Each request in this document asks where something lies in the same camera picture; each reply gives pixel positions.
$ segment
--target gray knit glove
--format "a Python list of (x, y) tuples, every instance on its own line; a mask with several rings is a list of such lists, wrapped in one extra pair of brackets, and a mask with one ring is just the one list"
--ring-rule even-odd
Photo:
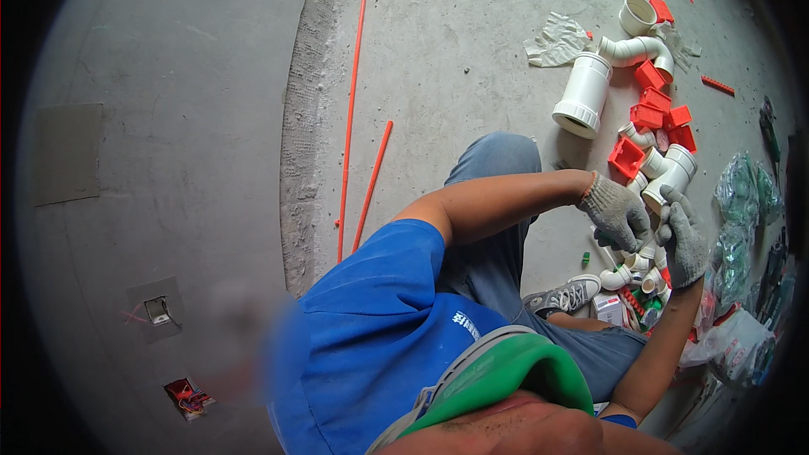
[(708, 238), (702, 217), (685, 195), (663, 185), (660, 194), (667, 200), (660, 210), (660, 227), (655, 237), (666, 248), (672, 288), (688, 287), (702, 278), (708, 268)]
[(594, 175), (593, 184), (576, 207), (593, 220), (599, 246), (635, 253), (651, 238), (649, 215), (641, 199), (629, 188), (601, 174)]

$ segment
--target blue jeans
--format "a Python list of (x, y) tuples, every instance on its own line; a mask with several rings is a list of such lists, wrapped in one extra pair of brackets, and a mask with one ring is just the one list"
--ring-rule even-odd
[[(444, 186), (476, 177), (541, 172), (536, 144), (525, 136), (494, 132), (476, 140), (458, 160)], [(587, 380), (593, 402), (612, 397), (646, 337), (622, 327), (597, 332), (557, 327), (522, 306), (520, 277), (528, 227), (525, 219), (502, 232), (447, 250), (435, 282), (437, 292), (451, 292), (500, 313), (514, 325), (531, 327), (571, 354)]]

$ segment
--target concrete floor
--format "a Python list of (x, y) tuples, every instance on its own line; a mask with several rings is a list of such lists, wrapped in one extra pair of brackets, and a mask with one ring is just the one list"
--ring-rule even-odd
[[(522, 40), (535, 36), (551, 11), (571, 15), (593, 31), (596, 42), (602, 35), (627, 38), (616, 17), (622, 1), (368, 0), (344, 253), (349, 253), (379, 139), (389, 119), (394, 122), (393, 132), (363, 239), (409, 202), (438, 189), (467, 145), (492, 131), (535, 138), (544, 169), (562, 159), (575, 168), (607, 173), (617, 128), (628, 121), (629, 107), (638, 102), (640, 88), (630, 69), (615, 71), (599, 136), (592, 141), (581, 139), (562, 131), (550, 118), (570, 68), (530, 67)], [(754, 160), (767, 161), (758, 125), (764, 95), (782, 117), (776, 123), (781, 145), (794, 128), (789, 78), (793, 69), (783, 58), (783, 46), (757, 0), (665, 1), (682, 35), (703, 47), (690, 71), (677, 67), (670, 94), (675, 105), (688, 104), (694, 118), (699, 168), (687, 193), (713, 238), (722, 223), (712, 204), (713, 187), (727, 162), (743, 149)], [(324, 54), (320, 80), (324, 88), (313, 118), (316, 162), (311, 183), (316, 196), (308, 218), (314, 229), (314, 253), (296, 257), (296, 270), (287, 268), (287, 286), (296, 295), (334, 265), (337, 253), (338, 230), (333, 221), (340, 207), (341, 154), (359, 0), (333, 2), (337, 24)], [(703, 86), (702, 74), (734, 87), (736, 96)], [(604, 268), (589, 225), (588, 218), (572, 207), (540, 216), (526, 242), (523, 295), (556, 287), (581, 273), (584, 251), (594, 257), (585, 271), (597, 274)], [(756, 274), (763, 268), (762, 250), (769, 248), (780, 226), (769, 227), (757, 243)], [(301, 271), (306, 271), (305, 278), (298, 274)], [(698, 391), (690, 385), (670, 390), (642, 429), (660, 437), (670, 434)]]

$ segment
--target person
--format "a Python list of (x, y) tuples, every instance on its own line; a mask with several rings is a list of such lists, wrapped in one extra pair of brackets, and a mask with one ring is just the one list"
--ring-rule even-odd
[[(634, 428), (674, 375), (708, 254), (688, 200), (662, 192), (671, 204), (654, 238), (666, 247), (673, 294), (647, 340), (571, 316), (599, 291), (597, 276), (520, 297), (523, 242), (539, 214), (575, 205), (601, 240), (634, 252), (653, 238), (641, 199), (597, 173), (541, 172), (527, 137), (476, 140), (443, 188), (407, 206), (299, 300), (309, 361), (268, 406), (284, 450), (674, 451)], [(595, 418), (593, 402), (603, 401)]]

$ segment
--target cardboard box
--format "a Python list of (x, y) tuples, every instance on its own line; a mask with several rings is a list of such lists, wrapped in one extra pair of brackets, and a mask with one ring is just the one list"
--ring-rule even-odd
[(612, 323), (621, 327), (621, 309), (623, 305), (617, 293), (599, 292), (590, 304), (590, 318)]

